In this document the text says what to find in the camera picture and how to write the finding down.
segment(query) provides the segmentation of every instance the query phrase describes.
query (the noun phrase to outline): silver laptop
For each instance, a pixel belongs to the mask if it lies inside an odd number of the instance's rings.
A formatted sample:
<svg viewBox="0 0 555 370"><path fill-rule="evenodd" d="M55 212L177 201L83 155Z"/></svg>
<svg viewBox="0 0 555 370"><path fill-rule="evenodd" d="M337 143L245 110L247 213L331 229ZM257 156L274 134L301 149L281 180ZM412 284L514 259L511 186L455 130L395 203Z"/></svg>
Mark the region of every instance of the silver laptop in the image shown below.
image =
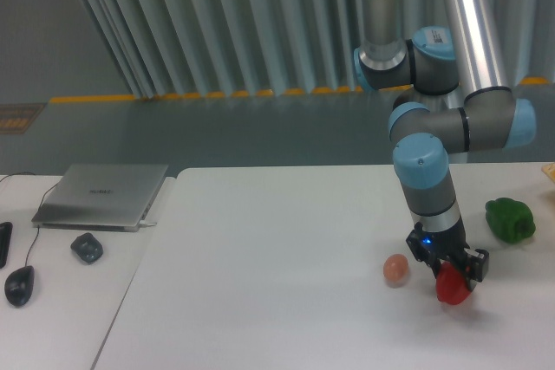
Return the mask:
<svg viewBox="0 0 555 370"><path fill-rule="evenodd" d="M137 231L166 165L72 165L33 217L51 229Z"/></svg>

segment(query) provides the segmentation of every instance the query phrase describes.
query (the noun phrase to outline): small round fruit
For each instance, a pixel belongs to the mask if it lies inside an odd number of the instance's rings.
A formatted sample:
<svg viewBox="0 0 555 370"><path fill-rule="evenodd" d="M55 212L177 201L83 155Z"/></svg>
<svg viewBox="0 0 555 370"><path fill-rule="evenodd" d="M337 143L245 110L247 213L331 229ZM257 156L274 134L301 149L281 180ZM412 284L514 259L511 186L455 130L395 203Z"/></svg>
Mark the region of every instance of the small round fruit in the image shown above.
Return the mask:
<svg viewBox="0 0 555 370"><path fill-rule="evenodd" d="M383 275L390 282L399 282L408 272L408 260L403 255L392 255L383 264Z"/></svg>

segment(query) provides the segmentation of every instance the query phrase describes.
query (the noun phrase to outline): computer mouse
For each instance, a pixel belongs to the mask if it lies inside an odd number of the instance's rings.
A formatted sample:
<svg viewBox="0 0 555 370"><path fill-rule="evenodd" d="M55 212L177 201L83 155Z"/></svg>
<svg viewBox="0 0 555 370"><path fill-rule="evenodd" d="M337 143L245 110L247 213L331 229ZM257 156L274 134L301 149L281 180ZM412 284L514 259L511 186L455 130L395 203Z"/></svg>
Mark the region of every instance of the computer mouse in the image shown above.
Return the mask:
<svg viewBox="0 0 555 370"><path fill-rule="evenodd" d="M14 307L22 307L33 295L33 283L35 282L35 268L25 266L10 273L3 291L8 302Z"/></svg>
<svg viewBox="0 0 555 370"><path fill-rule="evenodd" d="M101 242L96 240L95 236L90 233L85 233L71 244L71 250L74 251L78 257L85 263L91 264L96 262L104 249Z"/></svg>

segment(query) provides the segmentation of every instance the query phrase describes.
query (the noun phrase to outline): white table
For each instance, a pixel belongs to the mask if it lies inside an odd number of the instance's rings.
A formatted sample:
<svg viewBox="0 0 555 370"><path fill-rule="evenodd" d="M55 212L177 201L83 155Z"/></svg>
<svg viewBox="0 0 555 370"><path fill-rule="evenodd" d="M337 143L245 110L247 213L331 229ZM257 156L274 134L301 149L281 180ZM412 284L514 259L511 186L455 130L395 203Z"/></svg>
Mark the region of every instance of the white table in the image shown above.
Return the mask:
<svg viewBox="0 0 555 370"><path fill-rule="evenodd" d="M31 219L42 195L60 177L15 176L0 183L0 222L13 223L10 253L0 269L0 368L90 369L155 227L136 233L93 231L104 255L81 263L70 245L85 231L41 229L29 256L35 286L29 302L11 306L3 293L8 275L25 263L35 238ZM148 221L160 216L173 179L167 179Z"/></svg>
<svg viewBox="0 0 555 370"><path fill-rule="evenodd" d="M96 369L552 368L555 185L540 167L451 167L467 241L491 253L457 307L409 254L392 166L186 170ZM531 206L531 241L487 228L502 196ZM392 289L397 252L411 276Z"/></svg>

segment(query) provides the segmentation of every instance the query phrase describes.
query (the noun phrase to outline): black cable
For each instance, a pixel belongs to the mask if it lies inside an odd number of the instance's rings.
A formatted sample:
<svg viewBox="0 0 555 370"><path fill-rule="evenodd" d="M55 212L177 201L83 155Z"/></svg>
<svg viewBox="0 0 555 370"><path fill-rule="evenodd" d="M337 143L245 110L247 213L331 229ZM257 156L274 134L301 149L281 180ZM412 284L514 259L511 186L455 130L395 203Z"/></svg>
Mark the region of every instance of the black cable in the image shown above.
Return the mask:
<svg viewBox="0 0 555 370"><path fill-rule="evenodd" d="M42 203L44 202L44 199L46 198L46 194L48 194L50 191L52 191L54 189L54 187L58 185L57 183L52 185L43 195L42 195L42 199L41 199L41 203L38 205L38 208L40 209L42 207ZM25 257L25 266L27 266L27 263L29 262L29 255L31 254L31 249L33 249L33 246L36 243L36 240L38 238L38 234L41 232L41 226L37 225L36 227L36 236L35 236L35 240L33 240L33 243L31 243L29 250L27 251L27 257Z"/></svg>
<svg viewBox="0 0 555 370"><path fill-rule="evenodd" d="M33 172L16 172L16 173L11 173L10 175L6 175L5 177L3 177L2 179L0 179L0 182L4 181L6 178L9 177L15 177L16 175L36 175Z"/></svg>

